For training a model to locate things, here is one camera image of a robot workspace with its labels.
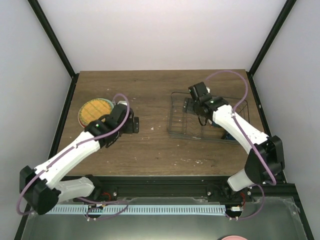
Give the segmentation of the grey wire dish rack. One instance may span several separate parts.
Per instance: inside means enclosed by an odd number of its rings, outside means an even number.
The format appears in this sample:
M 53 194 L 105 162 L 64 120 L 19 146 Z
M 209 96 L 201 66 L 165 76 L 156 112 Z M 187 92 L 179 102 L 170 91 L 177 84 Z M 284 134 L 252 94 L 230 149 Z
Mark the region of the grey wire dish rack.
M 198 118 L 197 115 L 183 112 L 185 98 L 191 98 L 191 95 L 188 92 L 180 91 L 174 91 L 170 95 L 171 104 L 167 132 L 172 138 L 238 144 L 237 141 L 221 139 L 224 132 L 227 131 L 224 128 L 213 127 L 209 123 L 205 123 L 203 117 Z

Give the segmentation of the woven bamboo plate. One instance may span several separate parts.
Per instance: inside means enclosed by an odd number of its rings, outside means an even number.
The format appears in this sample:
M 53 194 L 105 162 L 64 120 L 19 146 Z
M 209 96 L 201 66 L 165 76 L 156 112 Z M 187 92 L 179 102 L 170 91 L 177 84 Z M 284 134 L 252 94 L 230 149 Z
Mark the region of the woven bamboo plate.
M 99 119 L 101 116 L 110 114 L 112 109 L 108 105 L 100 103 L 97 98 L 94 98 L 80 108 L 77 118 L 80 118 L 87 126 L 90 122 Z

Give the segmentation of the dark blue mug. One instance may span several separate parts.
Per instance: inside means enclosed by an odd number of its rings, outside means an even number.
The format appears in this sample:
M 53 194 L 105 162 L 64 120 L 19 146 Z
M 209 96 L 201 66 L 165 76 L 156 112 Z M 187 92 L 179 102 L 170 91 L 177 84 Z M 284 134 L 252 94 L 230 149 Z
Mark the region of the dark blue mug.
M 227 131 L 223 133 L 221 139 L 226 141 L 236 141 L 236 139 Z

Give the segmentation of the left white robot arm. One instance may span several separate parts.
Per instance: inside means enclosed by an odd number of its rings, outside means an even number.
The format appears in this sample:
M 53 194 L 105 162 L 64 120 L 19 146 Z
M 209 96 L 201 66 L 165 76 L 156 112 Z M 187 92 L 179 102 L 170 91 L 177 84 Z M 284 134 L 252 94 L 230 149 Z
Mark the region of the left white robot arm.
M 139 118 L 126 101 L 119 101 L 109 114 L 90 122 L 79 136 L 67 147 L 46 162 L 31 168 L 24 167 L 19 173 L 19 198 L 16 211 L 22 200 L 38 215 L 44 215 L 58 203 L 79 199 L 97 204 L 102 197 L 102 184 L 93 175 L 74 180 L 63 177 L 85 158 L 102 148 L 113 145 L 123 134 L 137 134 Z

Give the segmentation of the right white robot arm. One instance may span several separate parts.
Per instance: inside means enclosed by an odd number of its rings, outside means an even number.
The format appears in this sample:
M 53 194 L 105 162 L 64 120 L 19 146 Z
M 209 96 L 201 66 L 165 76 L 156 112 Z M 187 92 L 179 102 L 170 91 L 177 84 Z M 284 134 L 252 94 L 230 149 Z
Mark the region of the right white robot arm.
M 247 153 L 244 168 L 230 176 L 228 185 L 222 188 L 223 198 L 232 202 L 244 188 L 263 183 L 276 185 L 276 175 L 285 168 L 282 140 L 256 129 L 223 97 L 213 97 L 204 82 L 190 86 L 188 91 L 194 114 L 222 127 Z

